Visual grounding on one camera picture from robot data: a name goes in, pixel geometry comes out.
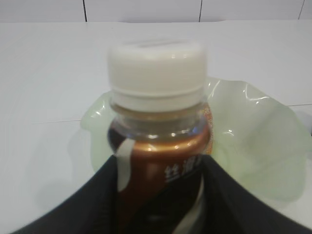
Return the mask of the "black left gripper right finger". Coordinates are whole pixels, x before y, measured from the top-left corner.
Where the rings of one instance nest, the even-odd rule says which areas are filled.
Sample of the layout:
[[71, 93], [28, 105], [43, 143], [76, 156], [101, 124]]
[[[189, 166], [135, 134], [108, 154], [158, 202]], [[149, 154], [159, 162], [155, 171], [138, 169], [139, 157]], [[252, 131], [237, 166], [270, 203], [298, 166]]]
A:
[[211, 156], [203, 156], [202, 234], [310, 234], [311, 229], [269, 207], [239, 185]]

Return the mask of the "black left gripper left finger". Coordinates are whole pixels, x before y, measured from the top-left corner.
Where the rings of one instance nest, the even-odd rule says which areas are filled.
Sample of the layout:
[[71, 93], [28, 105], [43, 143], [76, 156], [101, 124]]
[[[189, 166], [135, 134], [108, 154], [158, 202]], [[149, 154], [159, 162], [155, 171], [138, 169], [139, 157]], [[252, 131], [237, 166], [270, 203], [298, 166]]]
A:
[[116, 234], [117, 160], [114, 156], [72, 196], [15, 231], [17, 234]]

